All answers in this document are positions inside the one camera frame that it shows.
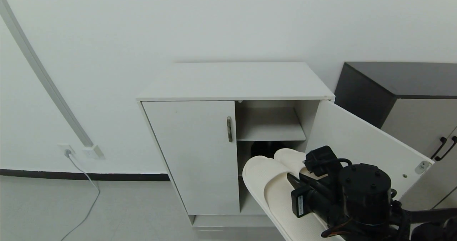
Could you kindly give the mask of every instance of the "label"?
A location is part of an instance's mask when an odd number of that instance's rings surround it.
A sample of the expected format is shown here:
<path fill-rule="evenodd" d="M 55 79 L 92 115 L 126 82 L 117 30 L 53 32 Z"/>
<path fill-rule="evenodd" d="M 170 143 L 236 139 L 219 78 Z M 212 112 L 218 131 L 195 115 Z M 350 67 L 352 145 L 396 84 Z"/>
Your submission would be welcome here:
<path fill-rule="evenodd" d="M 298 197 L 298 215 L 302 216 L 303 215 L 303 196 Z"/>

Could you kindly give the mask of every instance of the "wall outlet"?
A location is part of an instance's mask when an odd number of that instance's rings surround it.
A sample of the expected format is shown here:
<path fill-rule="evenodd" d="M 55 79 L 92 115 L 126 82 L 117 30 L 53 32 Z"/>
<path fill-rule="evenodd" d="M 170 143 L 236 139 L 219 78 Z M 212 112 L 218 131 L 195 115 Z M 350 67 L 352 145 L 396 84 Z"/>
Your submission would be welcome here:
<path fill-rule="evenodd" d="M 93 145 L 92 147 L 85 147 L 83 148 L 83 153 L 87 158 L 90 159 L 97 159 L 97 160 L 104 160 L 105 156 L 100 150 L 98 145 Z"/>
<path fill-rule="evenodd" d="M 72 155 L 75 155 L 75 150 L 73 150 L 69 144 L 57 144 L 57 146 L 60 148 L 62 155 L 65 155 L 65 150 L 67 149 L 71 151 Z"/>

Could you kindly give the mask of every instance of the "cabinet top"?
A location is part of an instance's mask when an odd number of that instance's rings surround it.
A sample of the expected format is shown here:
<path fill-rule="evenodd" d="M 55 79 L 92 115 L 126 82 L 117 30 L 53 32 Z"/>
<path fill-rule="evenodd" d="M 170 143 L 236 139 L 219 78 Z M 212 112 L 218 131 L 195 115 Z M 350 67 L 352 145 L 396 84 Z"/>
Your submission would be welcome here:
<path fill-rule="evenodd" d="M 457 64 L 346 62 L 398 98 L 457 98 Z"/>
<path fill-rule="evenodd" d="M 304 62 L 173 64 L 138 101 L 330 100 L 335 95 Z"/>

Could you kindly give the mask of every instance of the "cabinet door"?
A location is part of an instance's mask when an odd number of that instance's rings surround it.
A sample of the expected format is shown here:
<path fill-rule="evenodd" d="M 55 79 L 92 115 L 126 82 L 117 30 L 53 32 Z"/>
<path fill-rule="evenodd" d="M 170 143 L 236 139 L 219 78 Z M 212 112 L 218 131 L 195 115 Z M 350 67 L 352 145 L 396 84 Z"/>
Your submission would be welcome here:
<path fill-rule="evenodd" d="M 142 104 L 187 213 L 240 213 L 235 102 Z M 227 117 L 232 119 L 232 142 Z"/>
<path fill-rule="evenodd" d="M 321 101 L 306 146 L 306 152 L 330 146 L 338 158 L 348 158 L 354 164 L 378 166 L 392 180 L 396 199 L 421 177 L 416 168 L 429 158 L 389 134 L 351 114 L 331 101 Z"/>
<path fill-rule="evenodd" d="M 457 129 L 447 137 L 433 167 L 402 198 L 405 209 L 429 210 L 457 186 Z"/>
<path fill-rule="evenodd" d="M 457 99 L 398 99 L 381 129 L 430 158 L 457 126 L 456 115 Z"/>

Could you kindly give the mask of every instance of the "gray cabinet door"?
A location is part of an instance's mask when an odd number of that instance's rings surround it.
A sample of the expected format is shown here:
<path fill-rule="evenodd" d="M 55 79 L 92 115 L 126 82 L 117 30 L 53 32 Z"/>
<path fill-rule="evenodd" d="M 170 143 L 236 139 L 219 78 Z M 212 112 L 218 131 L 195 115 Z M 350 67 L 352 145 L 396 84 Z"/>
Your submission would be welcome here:
<path fill-rule="evenodd" d="M 457 208 L 457 187 L 449 194 L 446 199 L 444 199 L 439 205 L 435 207 L 436 209 L 444 208 Z"/>
<path fill-rule="evenodd" d="M 143 102 L 189 215 L 237 215 L 234 101 Z M 232 140 L 227 132 L 231 117 Z"/>
<path fill-rule="evenodd" d="M 398 99 L 381 129 L 431 157 L 456 126 L 457 99 Z"/>
<path fill-rule="evenodd" d="M 457 145 L 452 147 L 452 138 L 457 139 L 457 129 L 447 137 L 448 141 L 437 157 L 431 169 L 402 197 L 401 202 L 407 210 L 428 210 L 437 205 L 455 186 L 457 186 Z M 446 205 L 454 203 L 456 207 L 457 194 L 448 197 Z"/>

